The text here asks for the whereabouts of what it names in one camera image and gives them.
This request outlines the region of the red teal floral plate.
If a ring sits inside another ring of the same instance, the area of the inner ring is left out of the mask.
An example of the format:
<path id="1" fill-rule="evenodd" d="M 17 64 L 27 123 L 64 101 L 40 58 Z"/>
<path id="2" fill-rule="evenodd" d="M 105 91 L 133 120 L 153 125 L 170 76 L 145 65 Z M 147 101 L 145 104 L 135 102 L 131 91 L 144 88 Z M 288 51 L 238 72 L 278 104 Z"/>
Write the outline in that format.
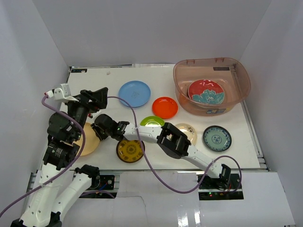
<path id="1" fill-rule="evenodd" d="M 192 82 L 187 89 L 188 97 L 198 103 L 219 105 L 225 98 L 223 88 L 216 82 L 200 79 Z"/>

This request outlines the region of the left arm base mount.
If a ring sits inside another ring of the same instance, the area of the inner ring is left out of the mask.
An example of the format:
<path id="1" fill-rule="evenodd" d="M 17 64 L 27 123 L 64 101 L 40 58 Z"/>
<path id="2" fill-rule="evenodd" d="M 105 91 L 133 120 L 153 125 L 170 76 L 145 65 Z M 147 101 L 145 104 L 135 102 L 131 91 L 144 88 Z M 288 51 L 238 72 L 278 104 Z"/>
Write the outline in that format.
<path id="1" fill-rule="evenodd" d="M 80 196 L 88 195 L 102 195 L 109 194 L 108 190 L 113 190 L 115 186 L 115 176 L 114 175 L 99 175 L 92 179 L 91 186 L 83 192 Z"/>

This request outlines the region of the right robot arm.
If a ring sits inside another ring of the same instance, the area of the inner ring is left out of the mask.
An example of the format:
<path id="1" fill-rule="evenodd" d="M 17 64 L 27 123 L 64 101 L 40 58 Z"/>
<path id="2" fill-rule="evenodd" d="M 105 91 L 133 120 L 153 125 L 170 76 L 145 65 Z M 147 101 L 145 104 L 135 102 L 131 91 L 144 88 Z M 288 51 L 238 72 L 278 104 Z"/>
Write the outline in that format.
<path id="1" fill-rule="evenodd" d="M 218 188 L 226 188 L 231 183 L 231 169 L 225 164 L 218 164 L 191 144 L 187 135 L 171 123 L 161 127 L 138 126 L 127 121 L 114 121 L 106 114 L 100 114 L 91 124 L 96 136 L 103 140 L 111 137 L 117 141 L 141 140 L 155 143 L 166 155 L 174 159 L 183 159 L 205 171 L 214 179 Z"/>

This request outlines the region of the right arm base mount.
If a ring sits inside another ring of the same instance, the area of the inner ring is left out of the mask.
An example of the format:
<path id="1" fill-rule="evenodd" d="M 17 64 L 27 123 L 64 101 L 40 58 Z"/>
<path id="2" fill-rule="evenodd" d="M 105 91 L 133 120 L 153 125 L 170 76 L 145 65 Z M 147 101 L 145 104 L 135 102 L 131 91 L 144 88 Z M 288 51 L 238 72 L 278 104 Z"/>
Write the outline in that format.
<path id="1" fill-rule="evenodd" d="M 206 176 L 198 189 L 200 201 L 231 201 L 243 200 L 244 195 L 242 185 L 236 192 L 233 192 L 240 183 L 239 174 L 231 174 L 230 181 L 227 185 L 217 183 L 214 179 Z"/>

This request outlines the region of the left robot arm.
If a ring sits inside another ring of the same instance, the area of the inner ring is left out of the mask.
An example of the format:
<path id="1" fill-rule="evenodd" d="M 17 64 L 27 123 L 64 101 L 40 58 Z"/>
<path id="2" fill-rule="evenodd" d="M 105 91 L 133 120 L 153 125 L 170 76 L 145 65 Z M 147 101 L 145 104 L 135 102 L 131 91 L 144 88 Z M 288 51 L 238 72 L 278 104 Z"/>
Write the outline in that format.
<path id="1" fill-rule="evenodd" d="M 81 90 L 72 96 L 68 84 L 45 93 L 42 105 L 54 111 L 49 118 L 47 148 L 38 186 L 18 200 L 30 197 L 26 210 L 12 221 L 13 227 L 60 227 L 67 211 L 87 188 L 99 186 L 97 167 L 84 165 L 62 192 L 68 171 L 80 157 L 86 143 L 87 118 L 107 107 L 108 88 Z"/>

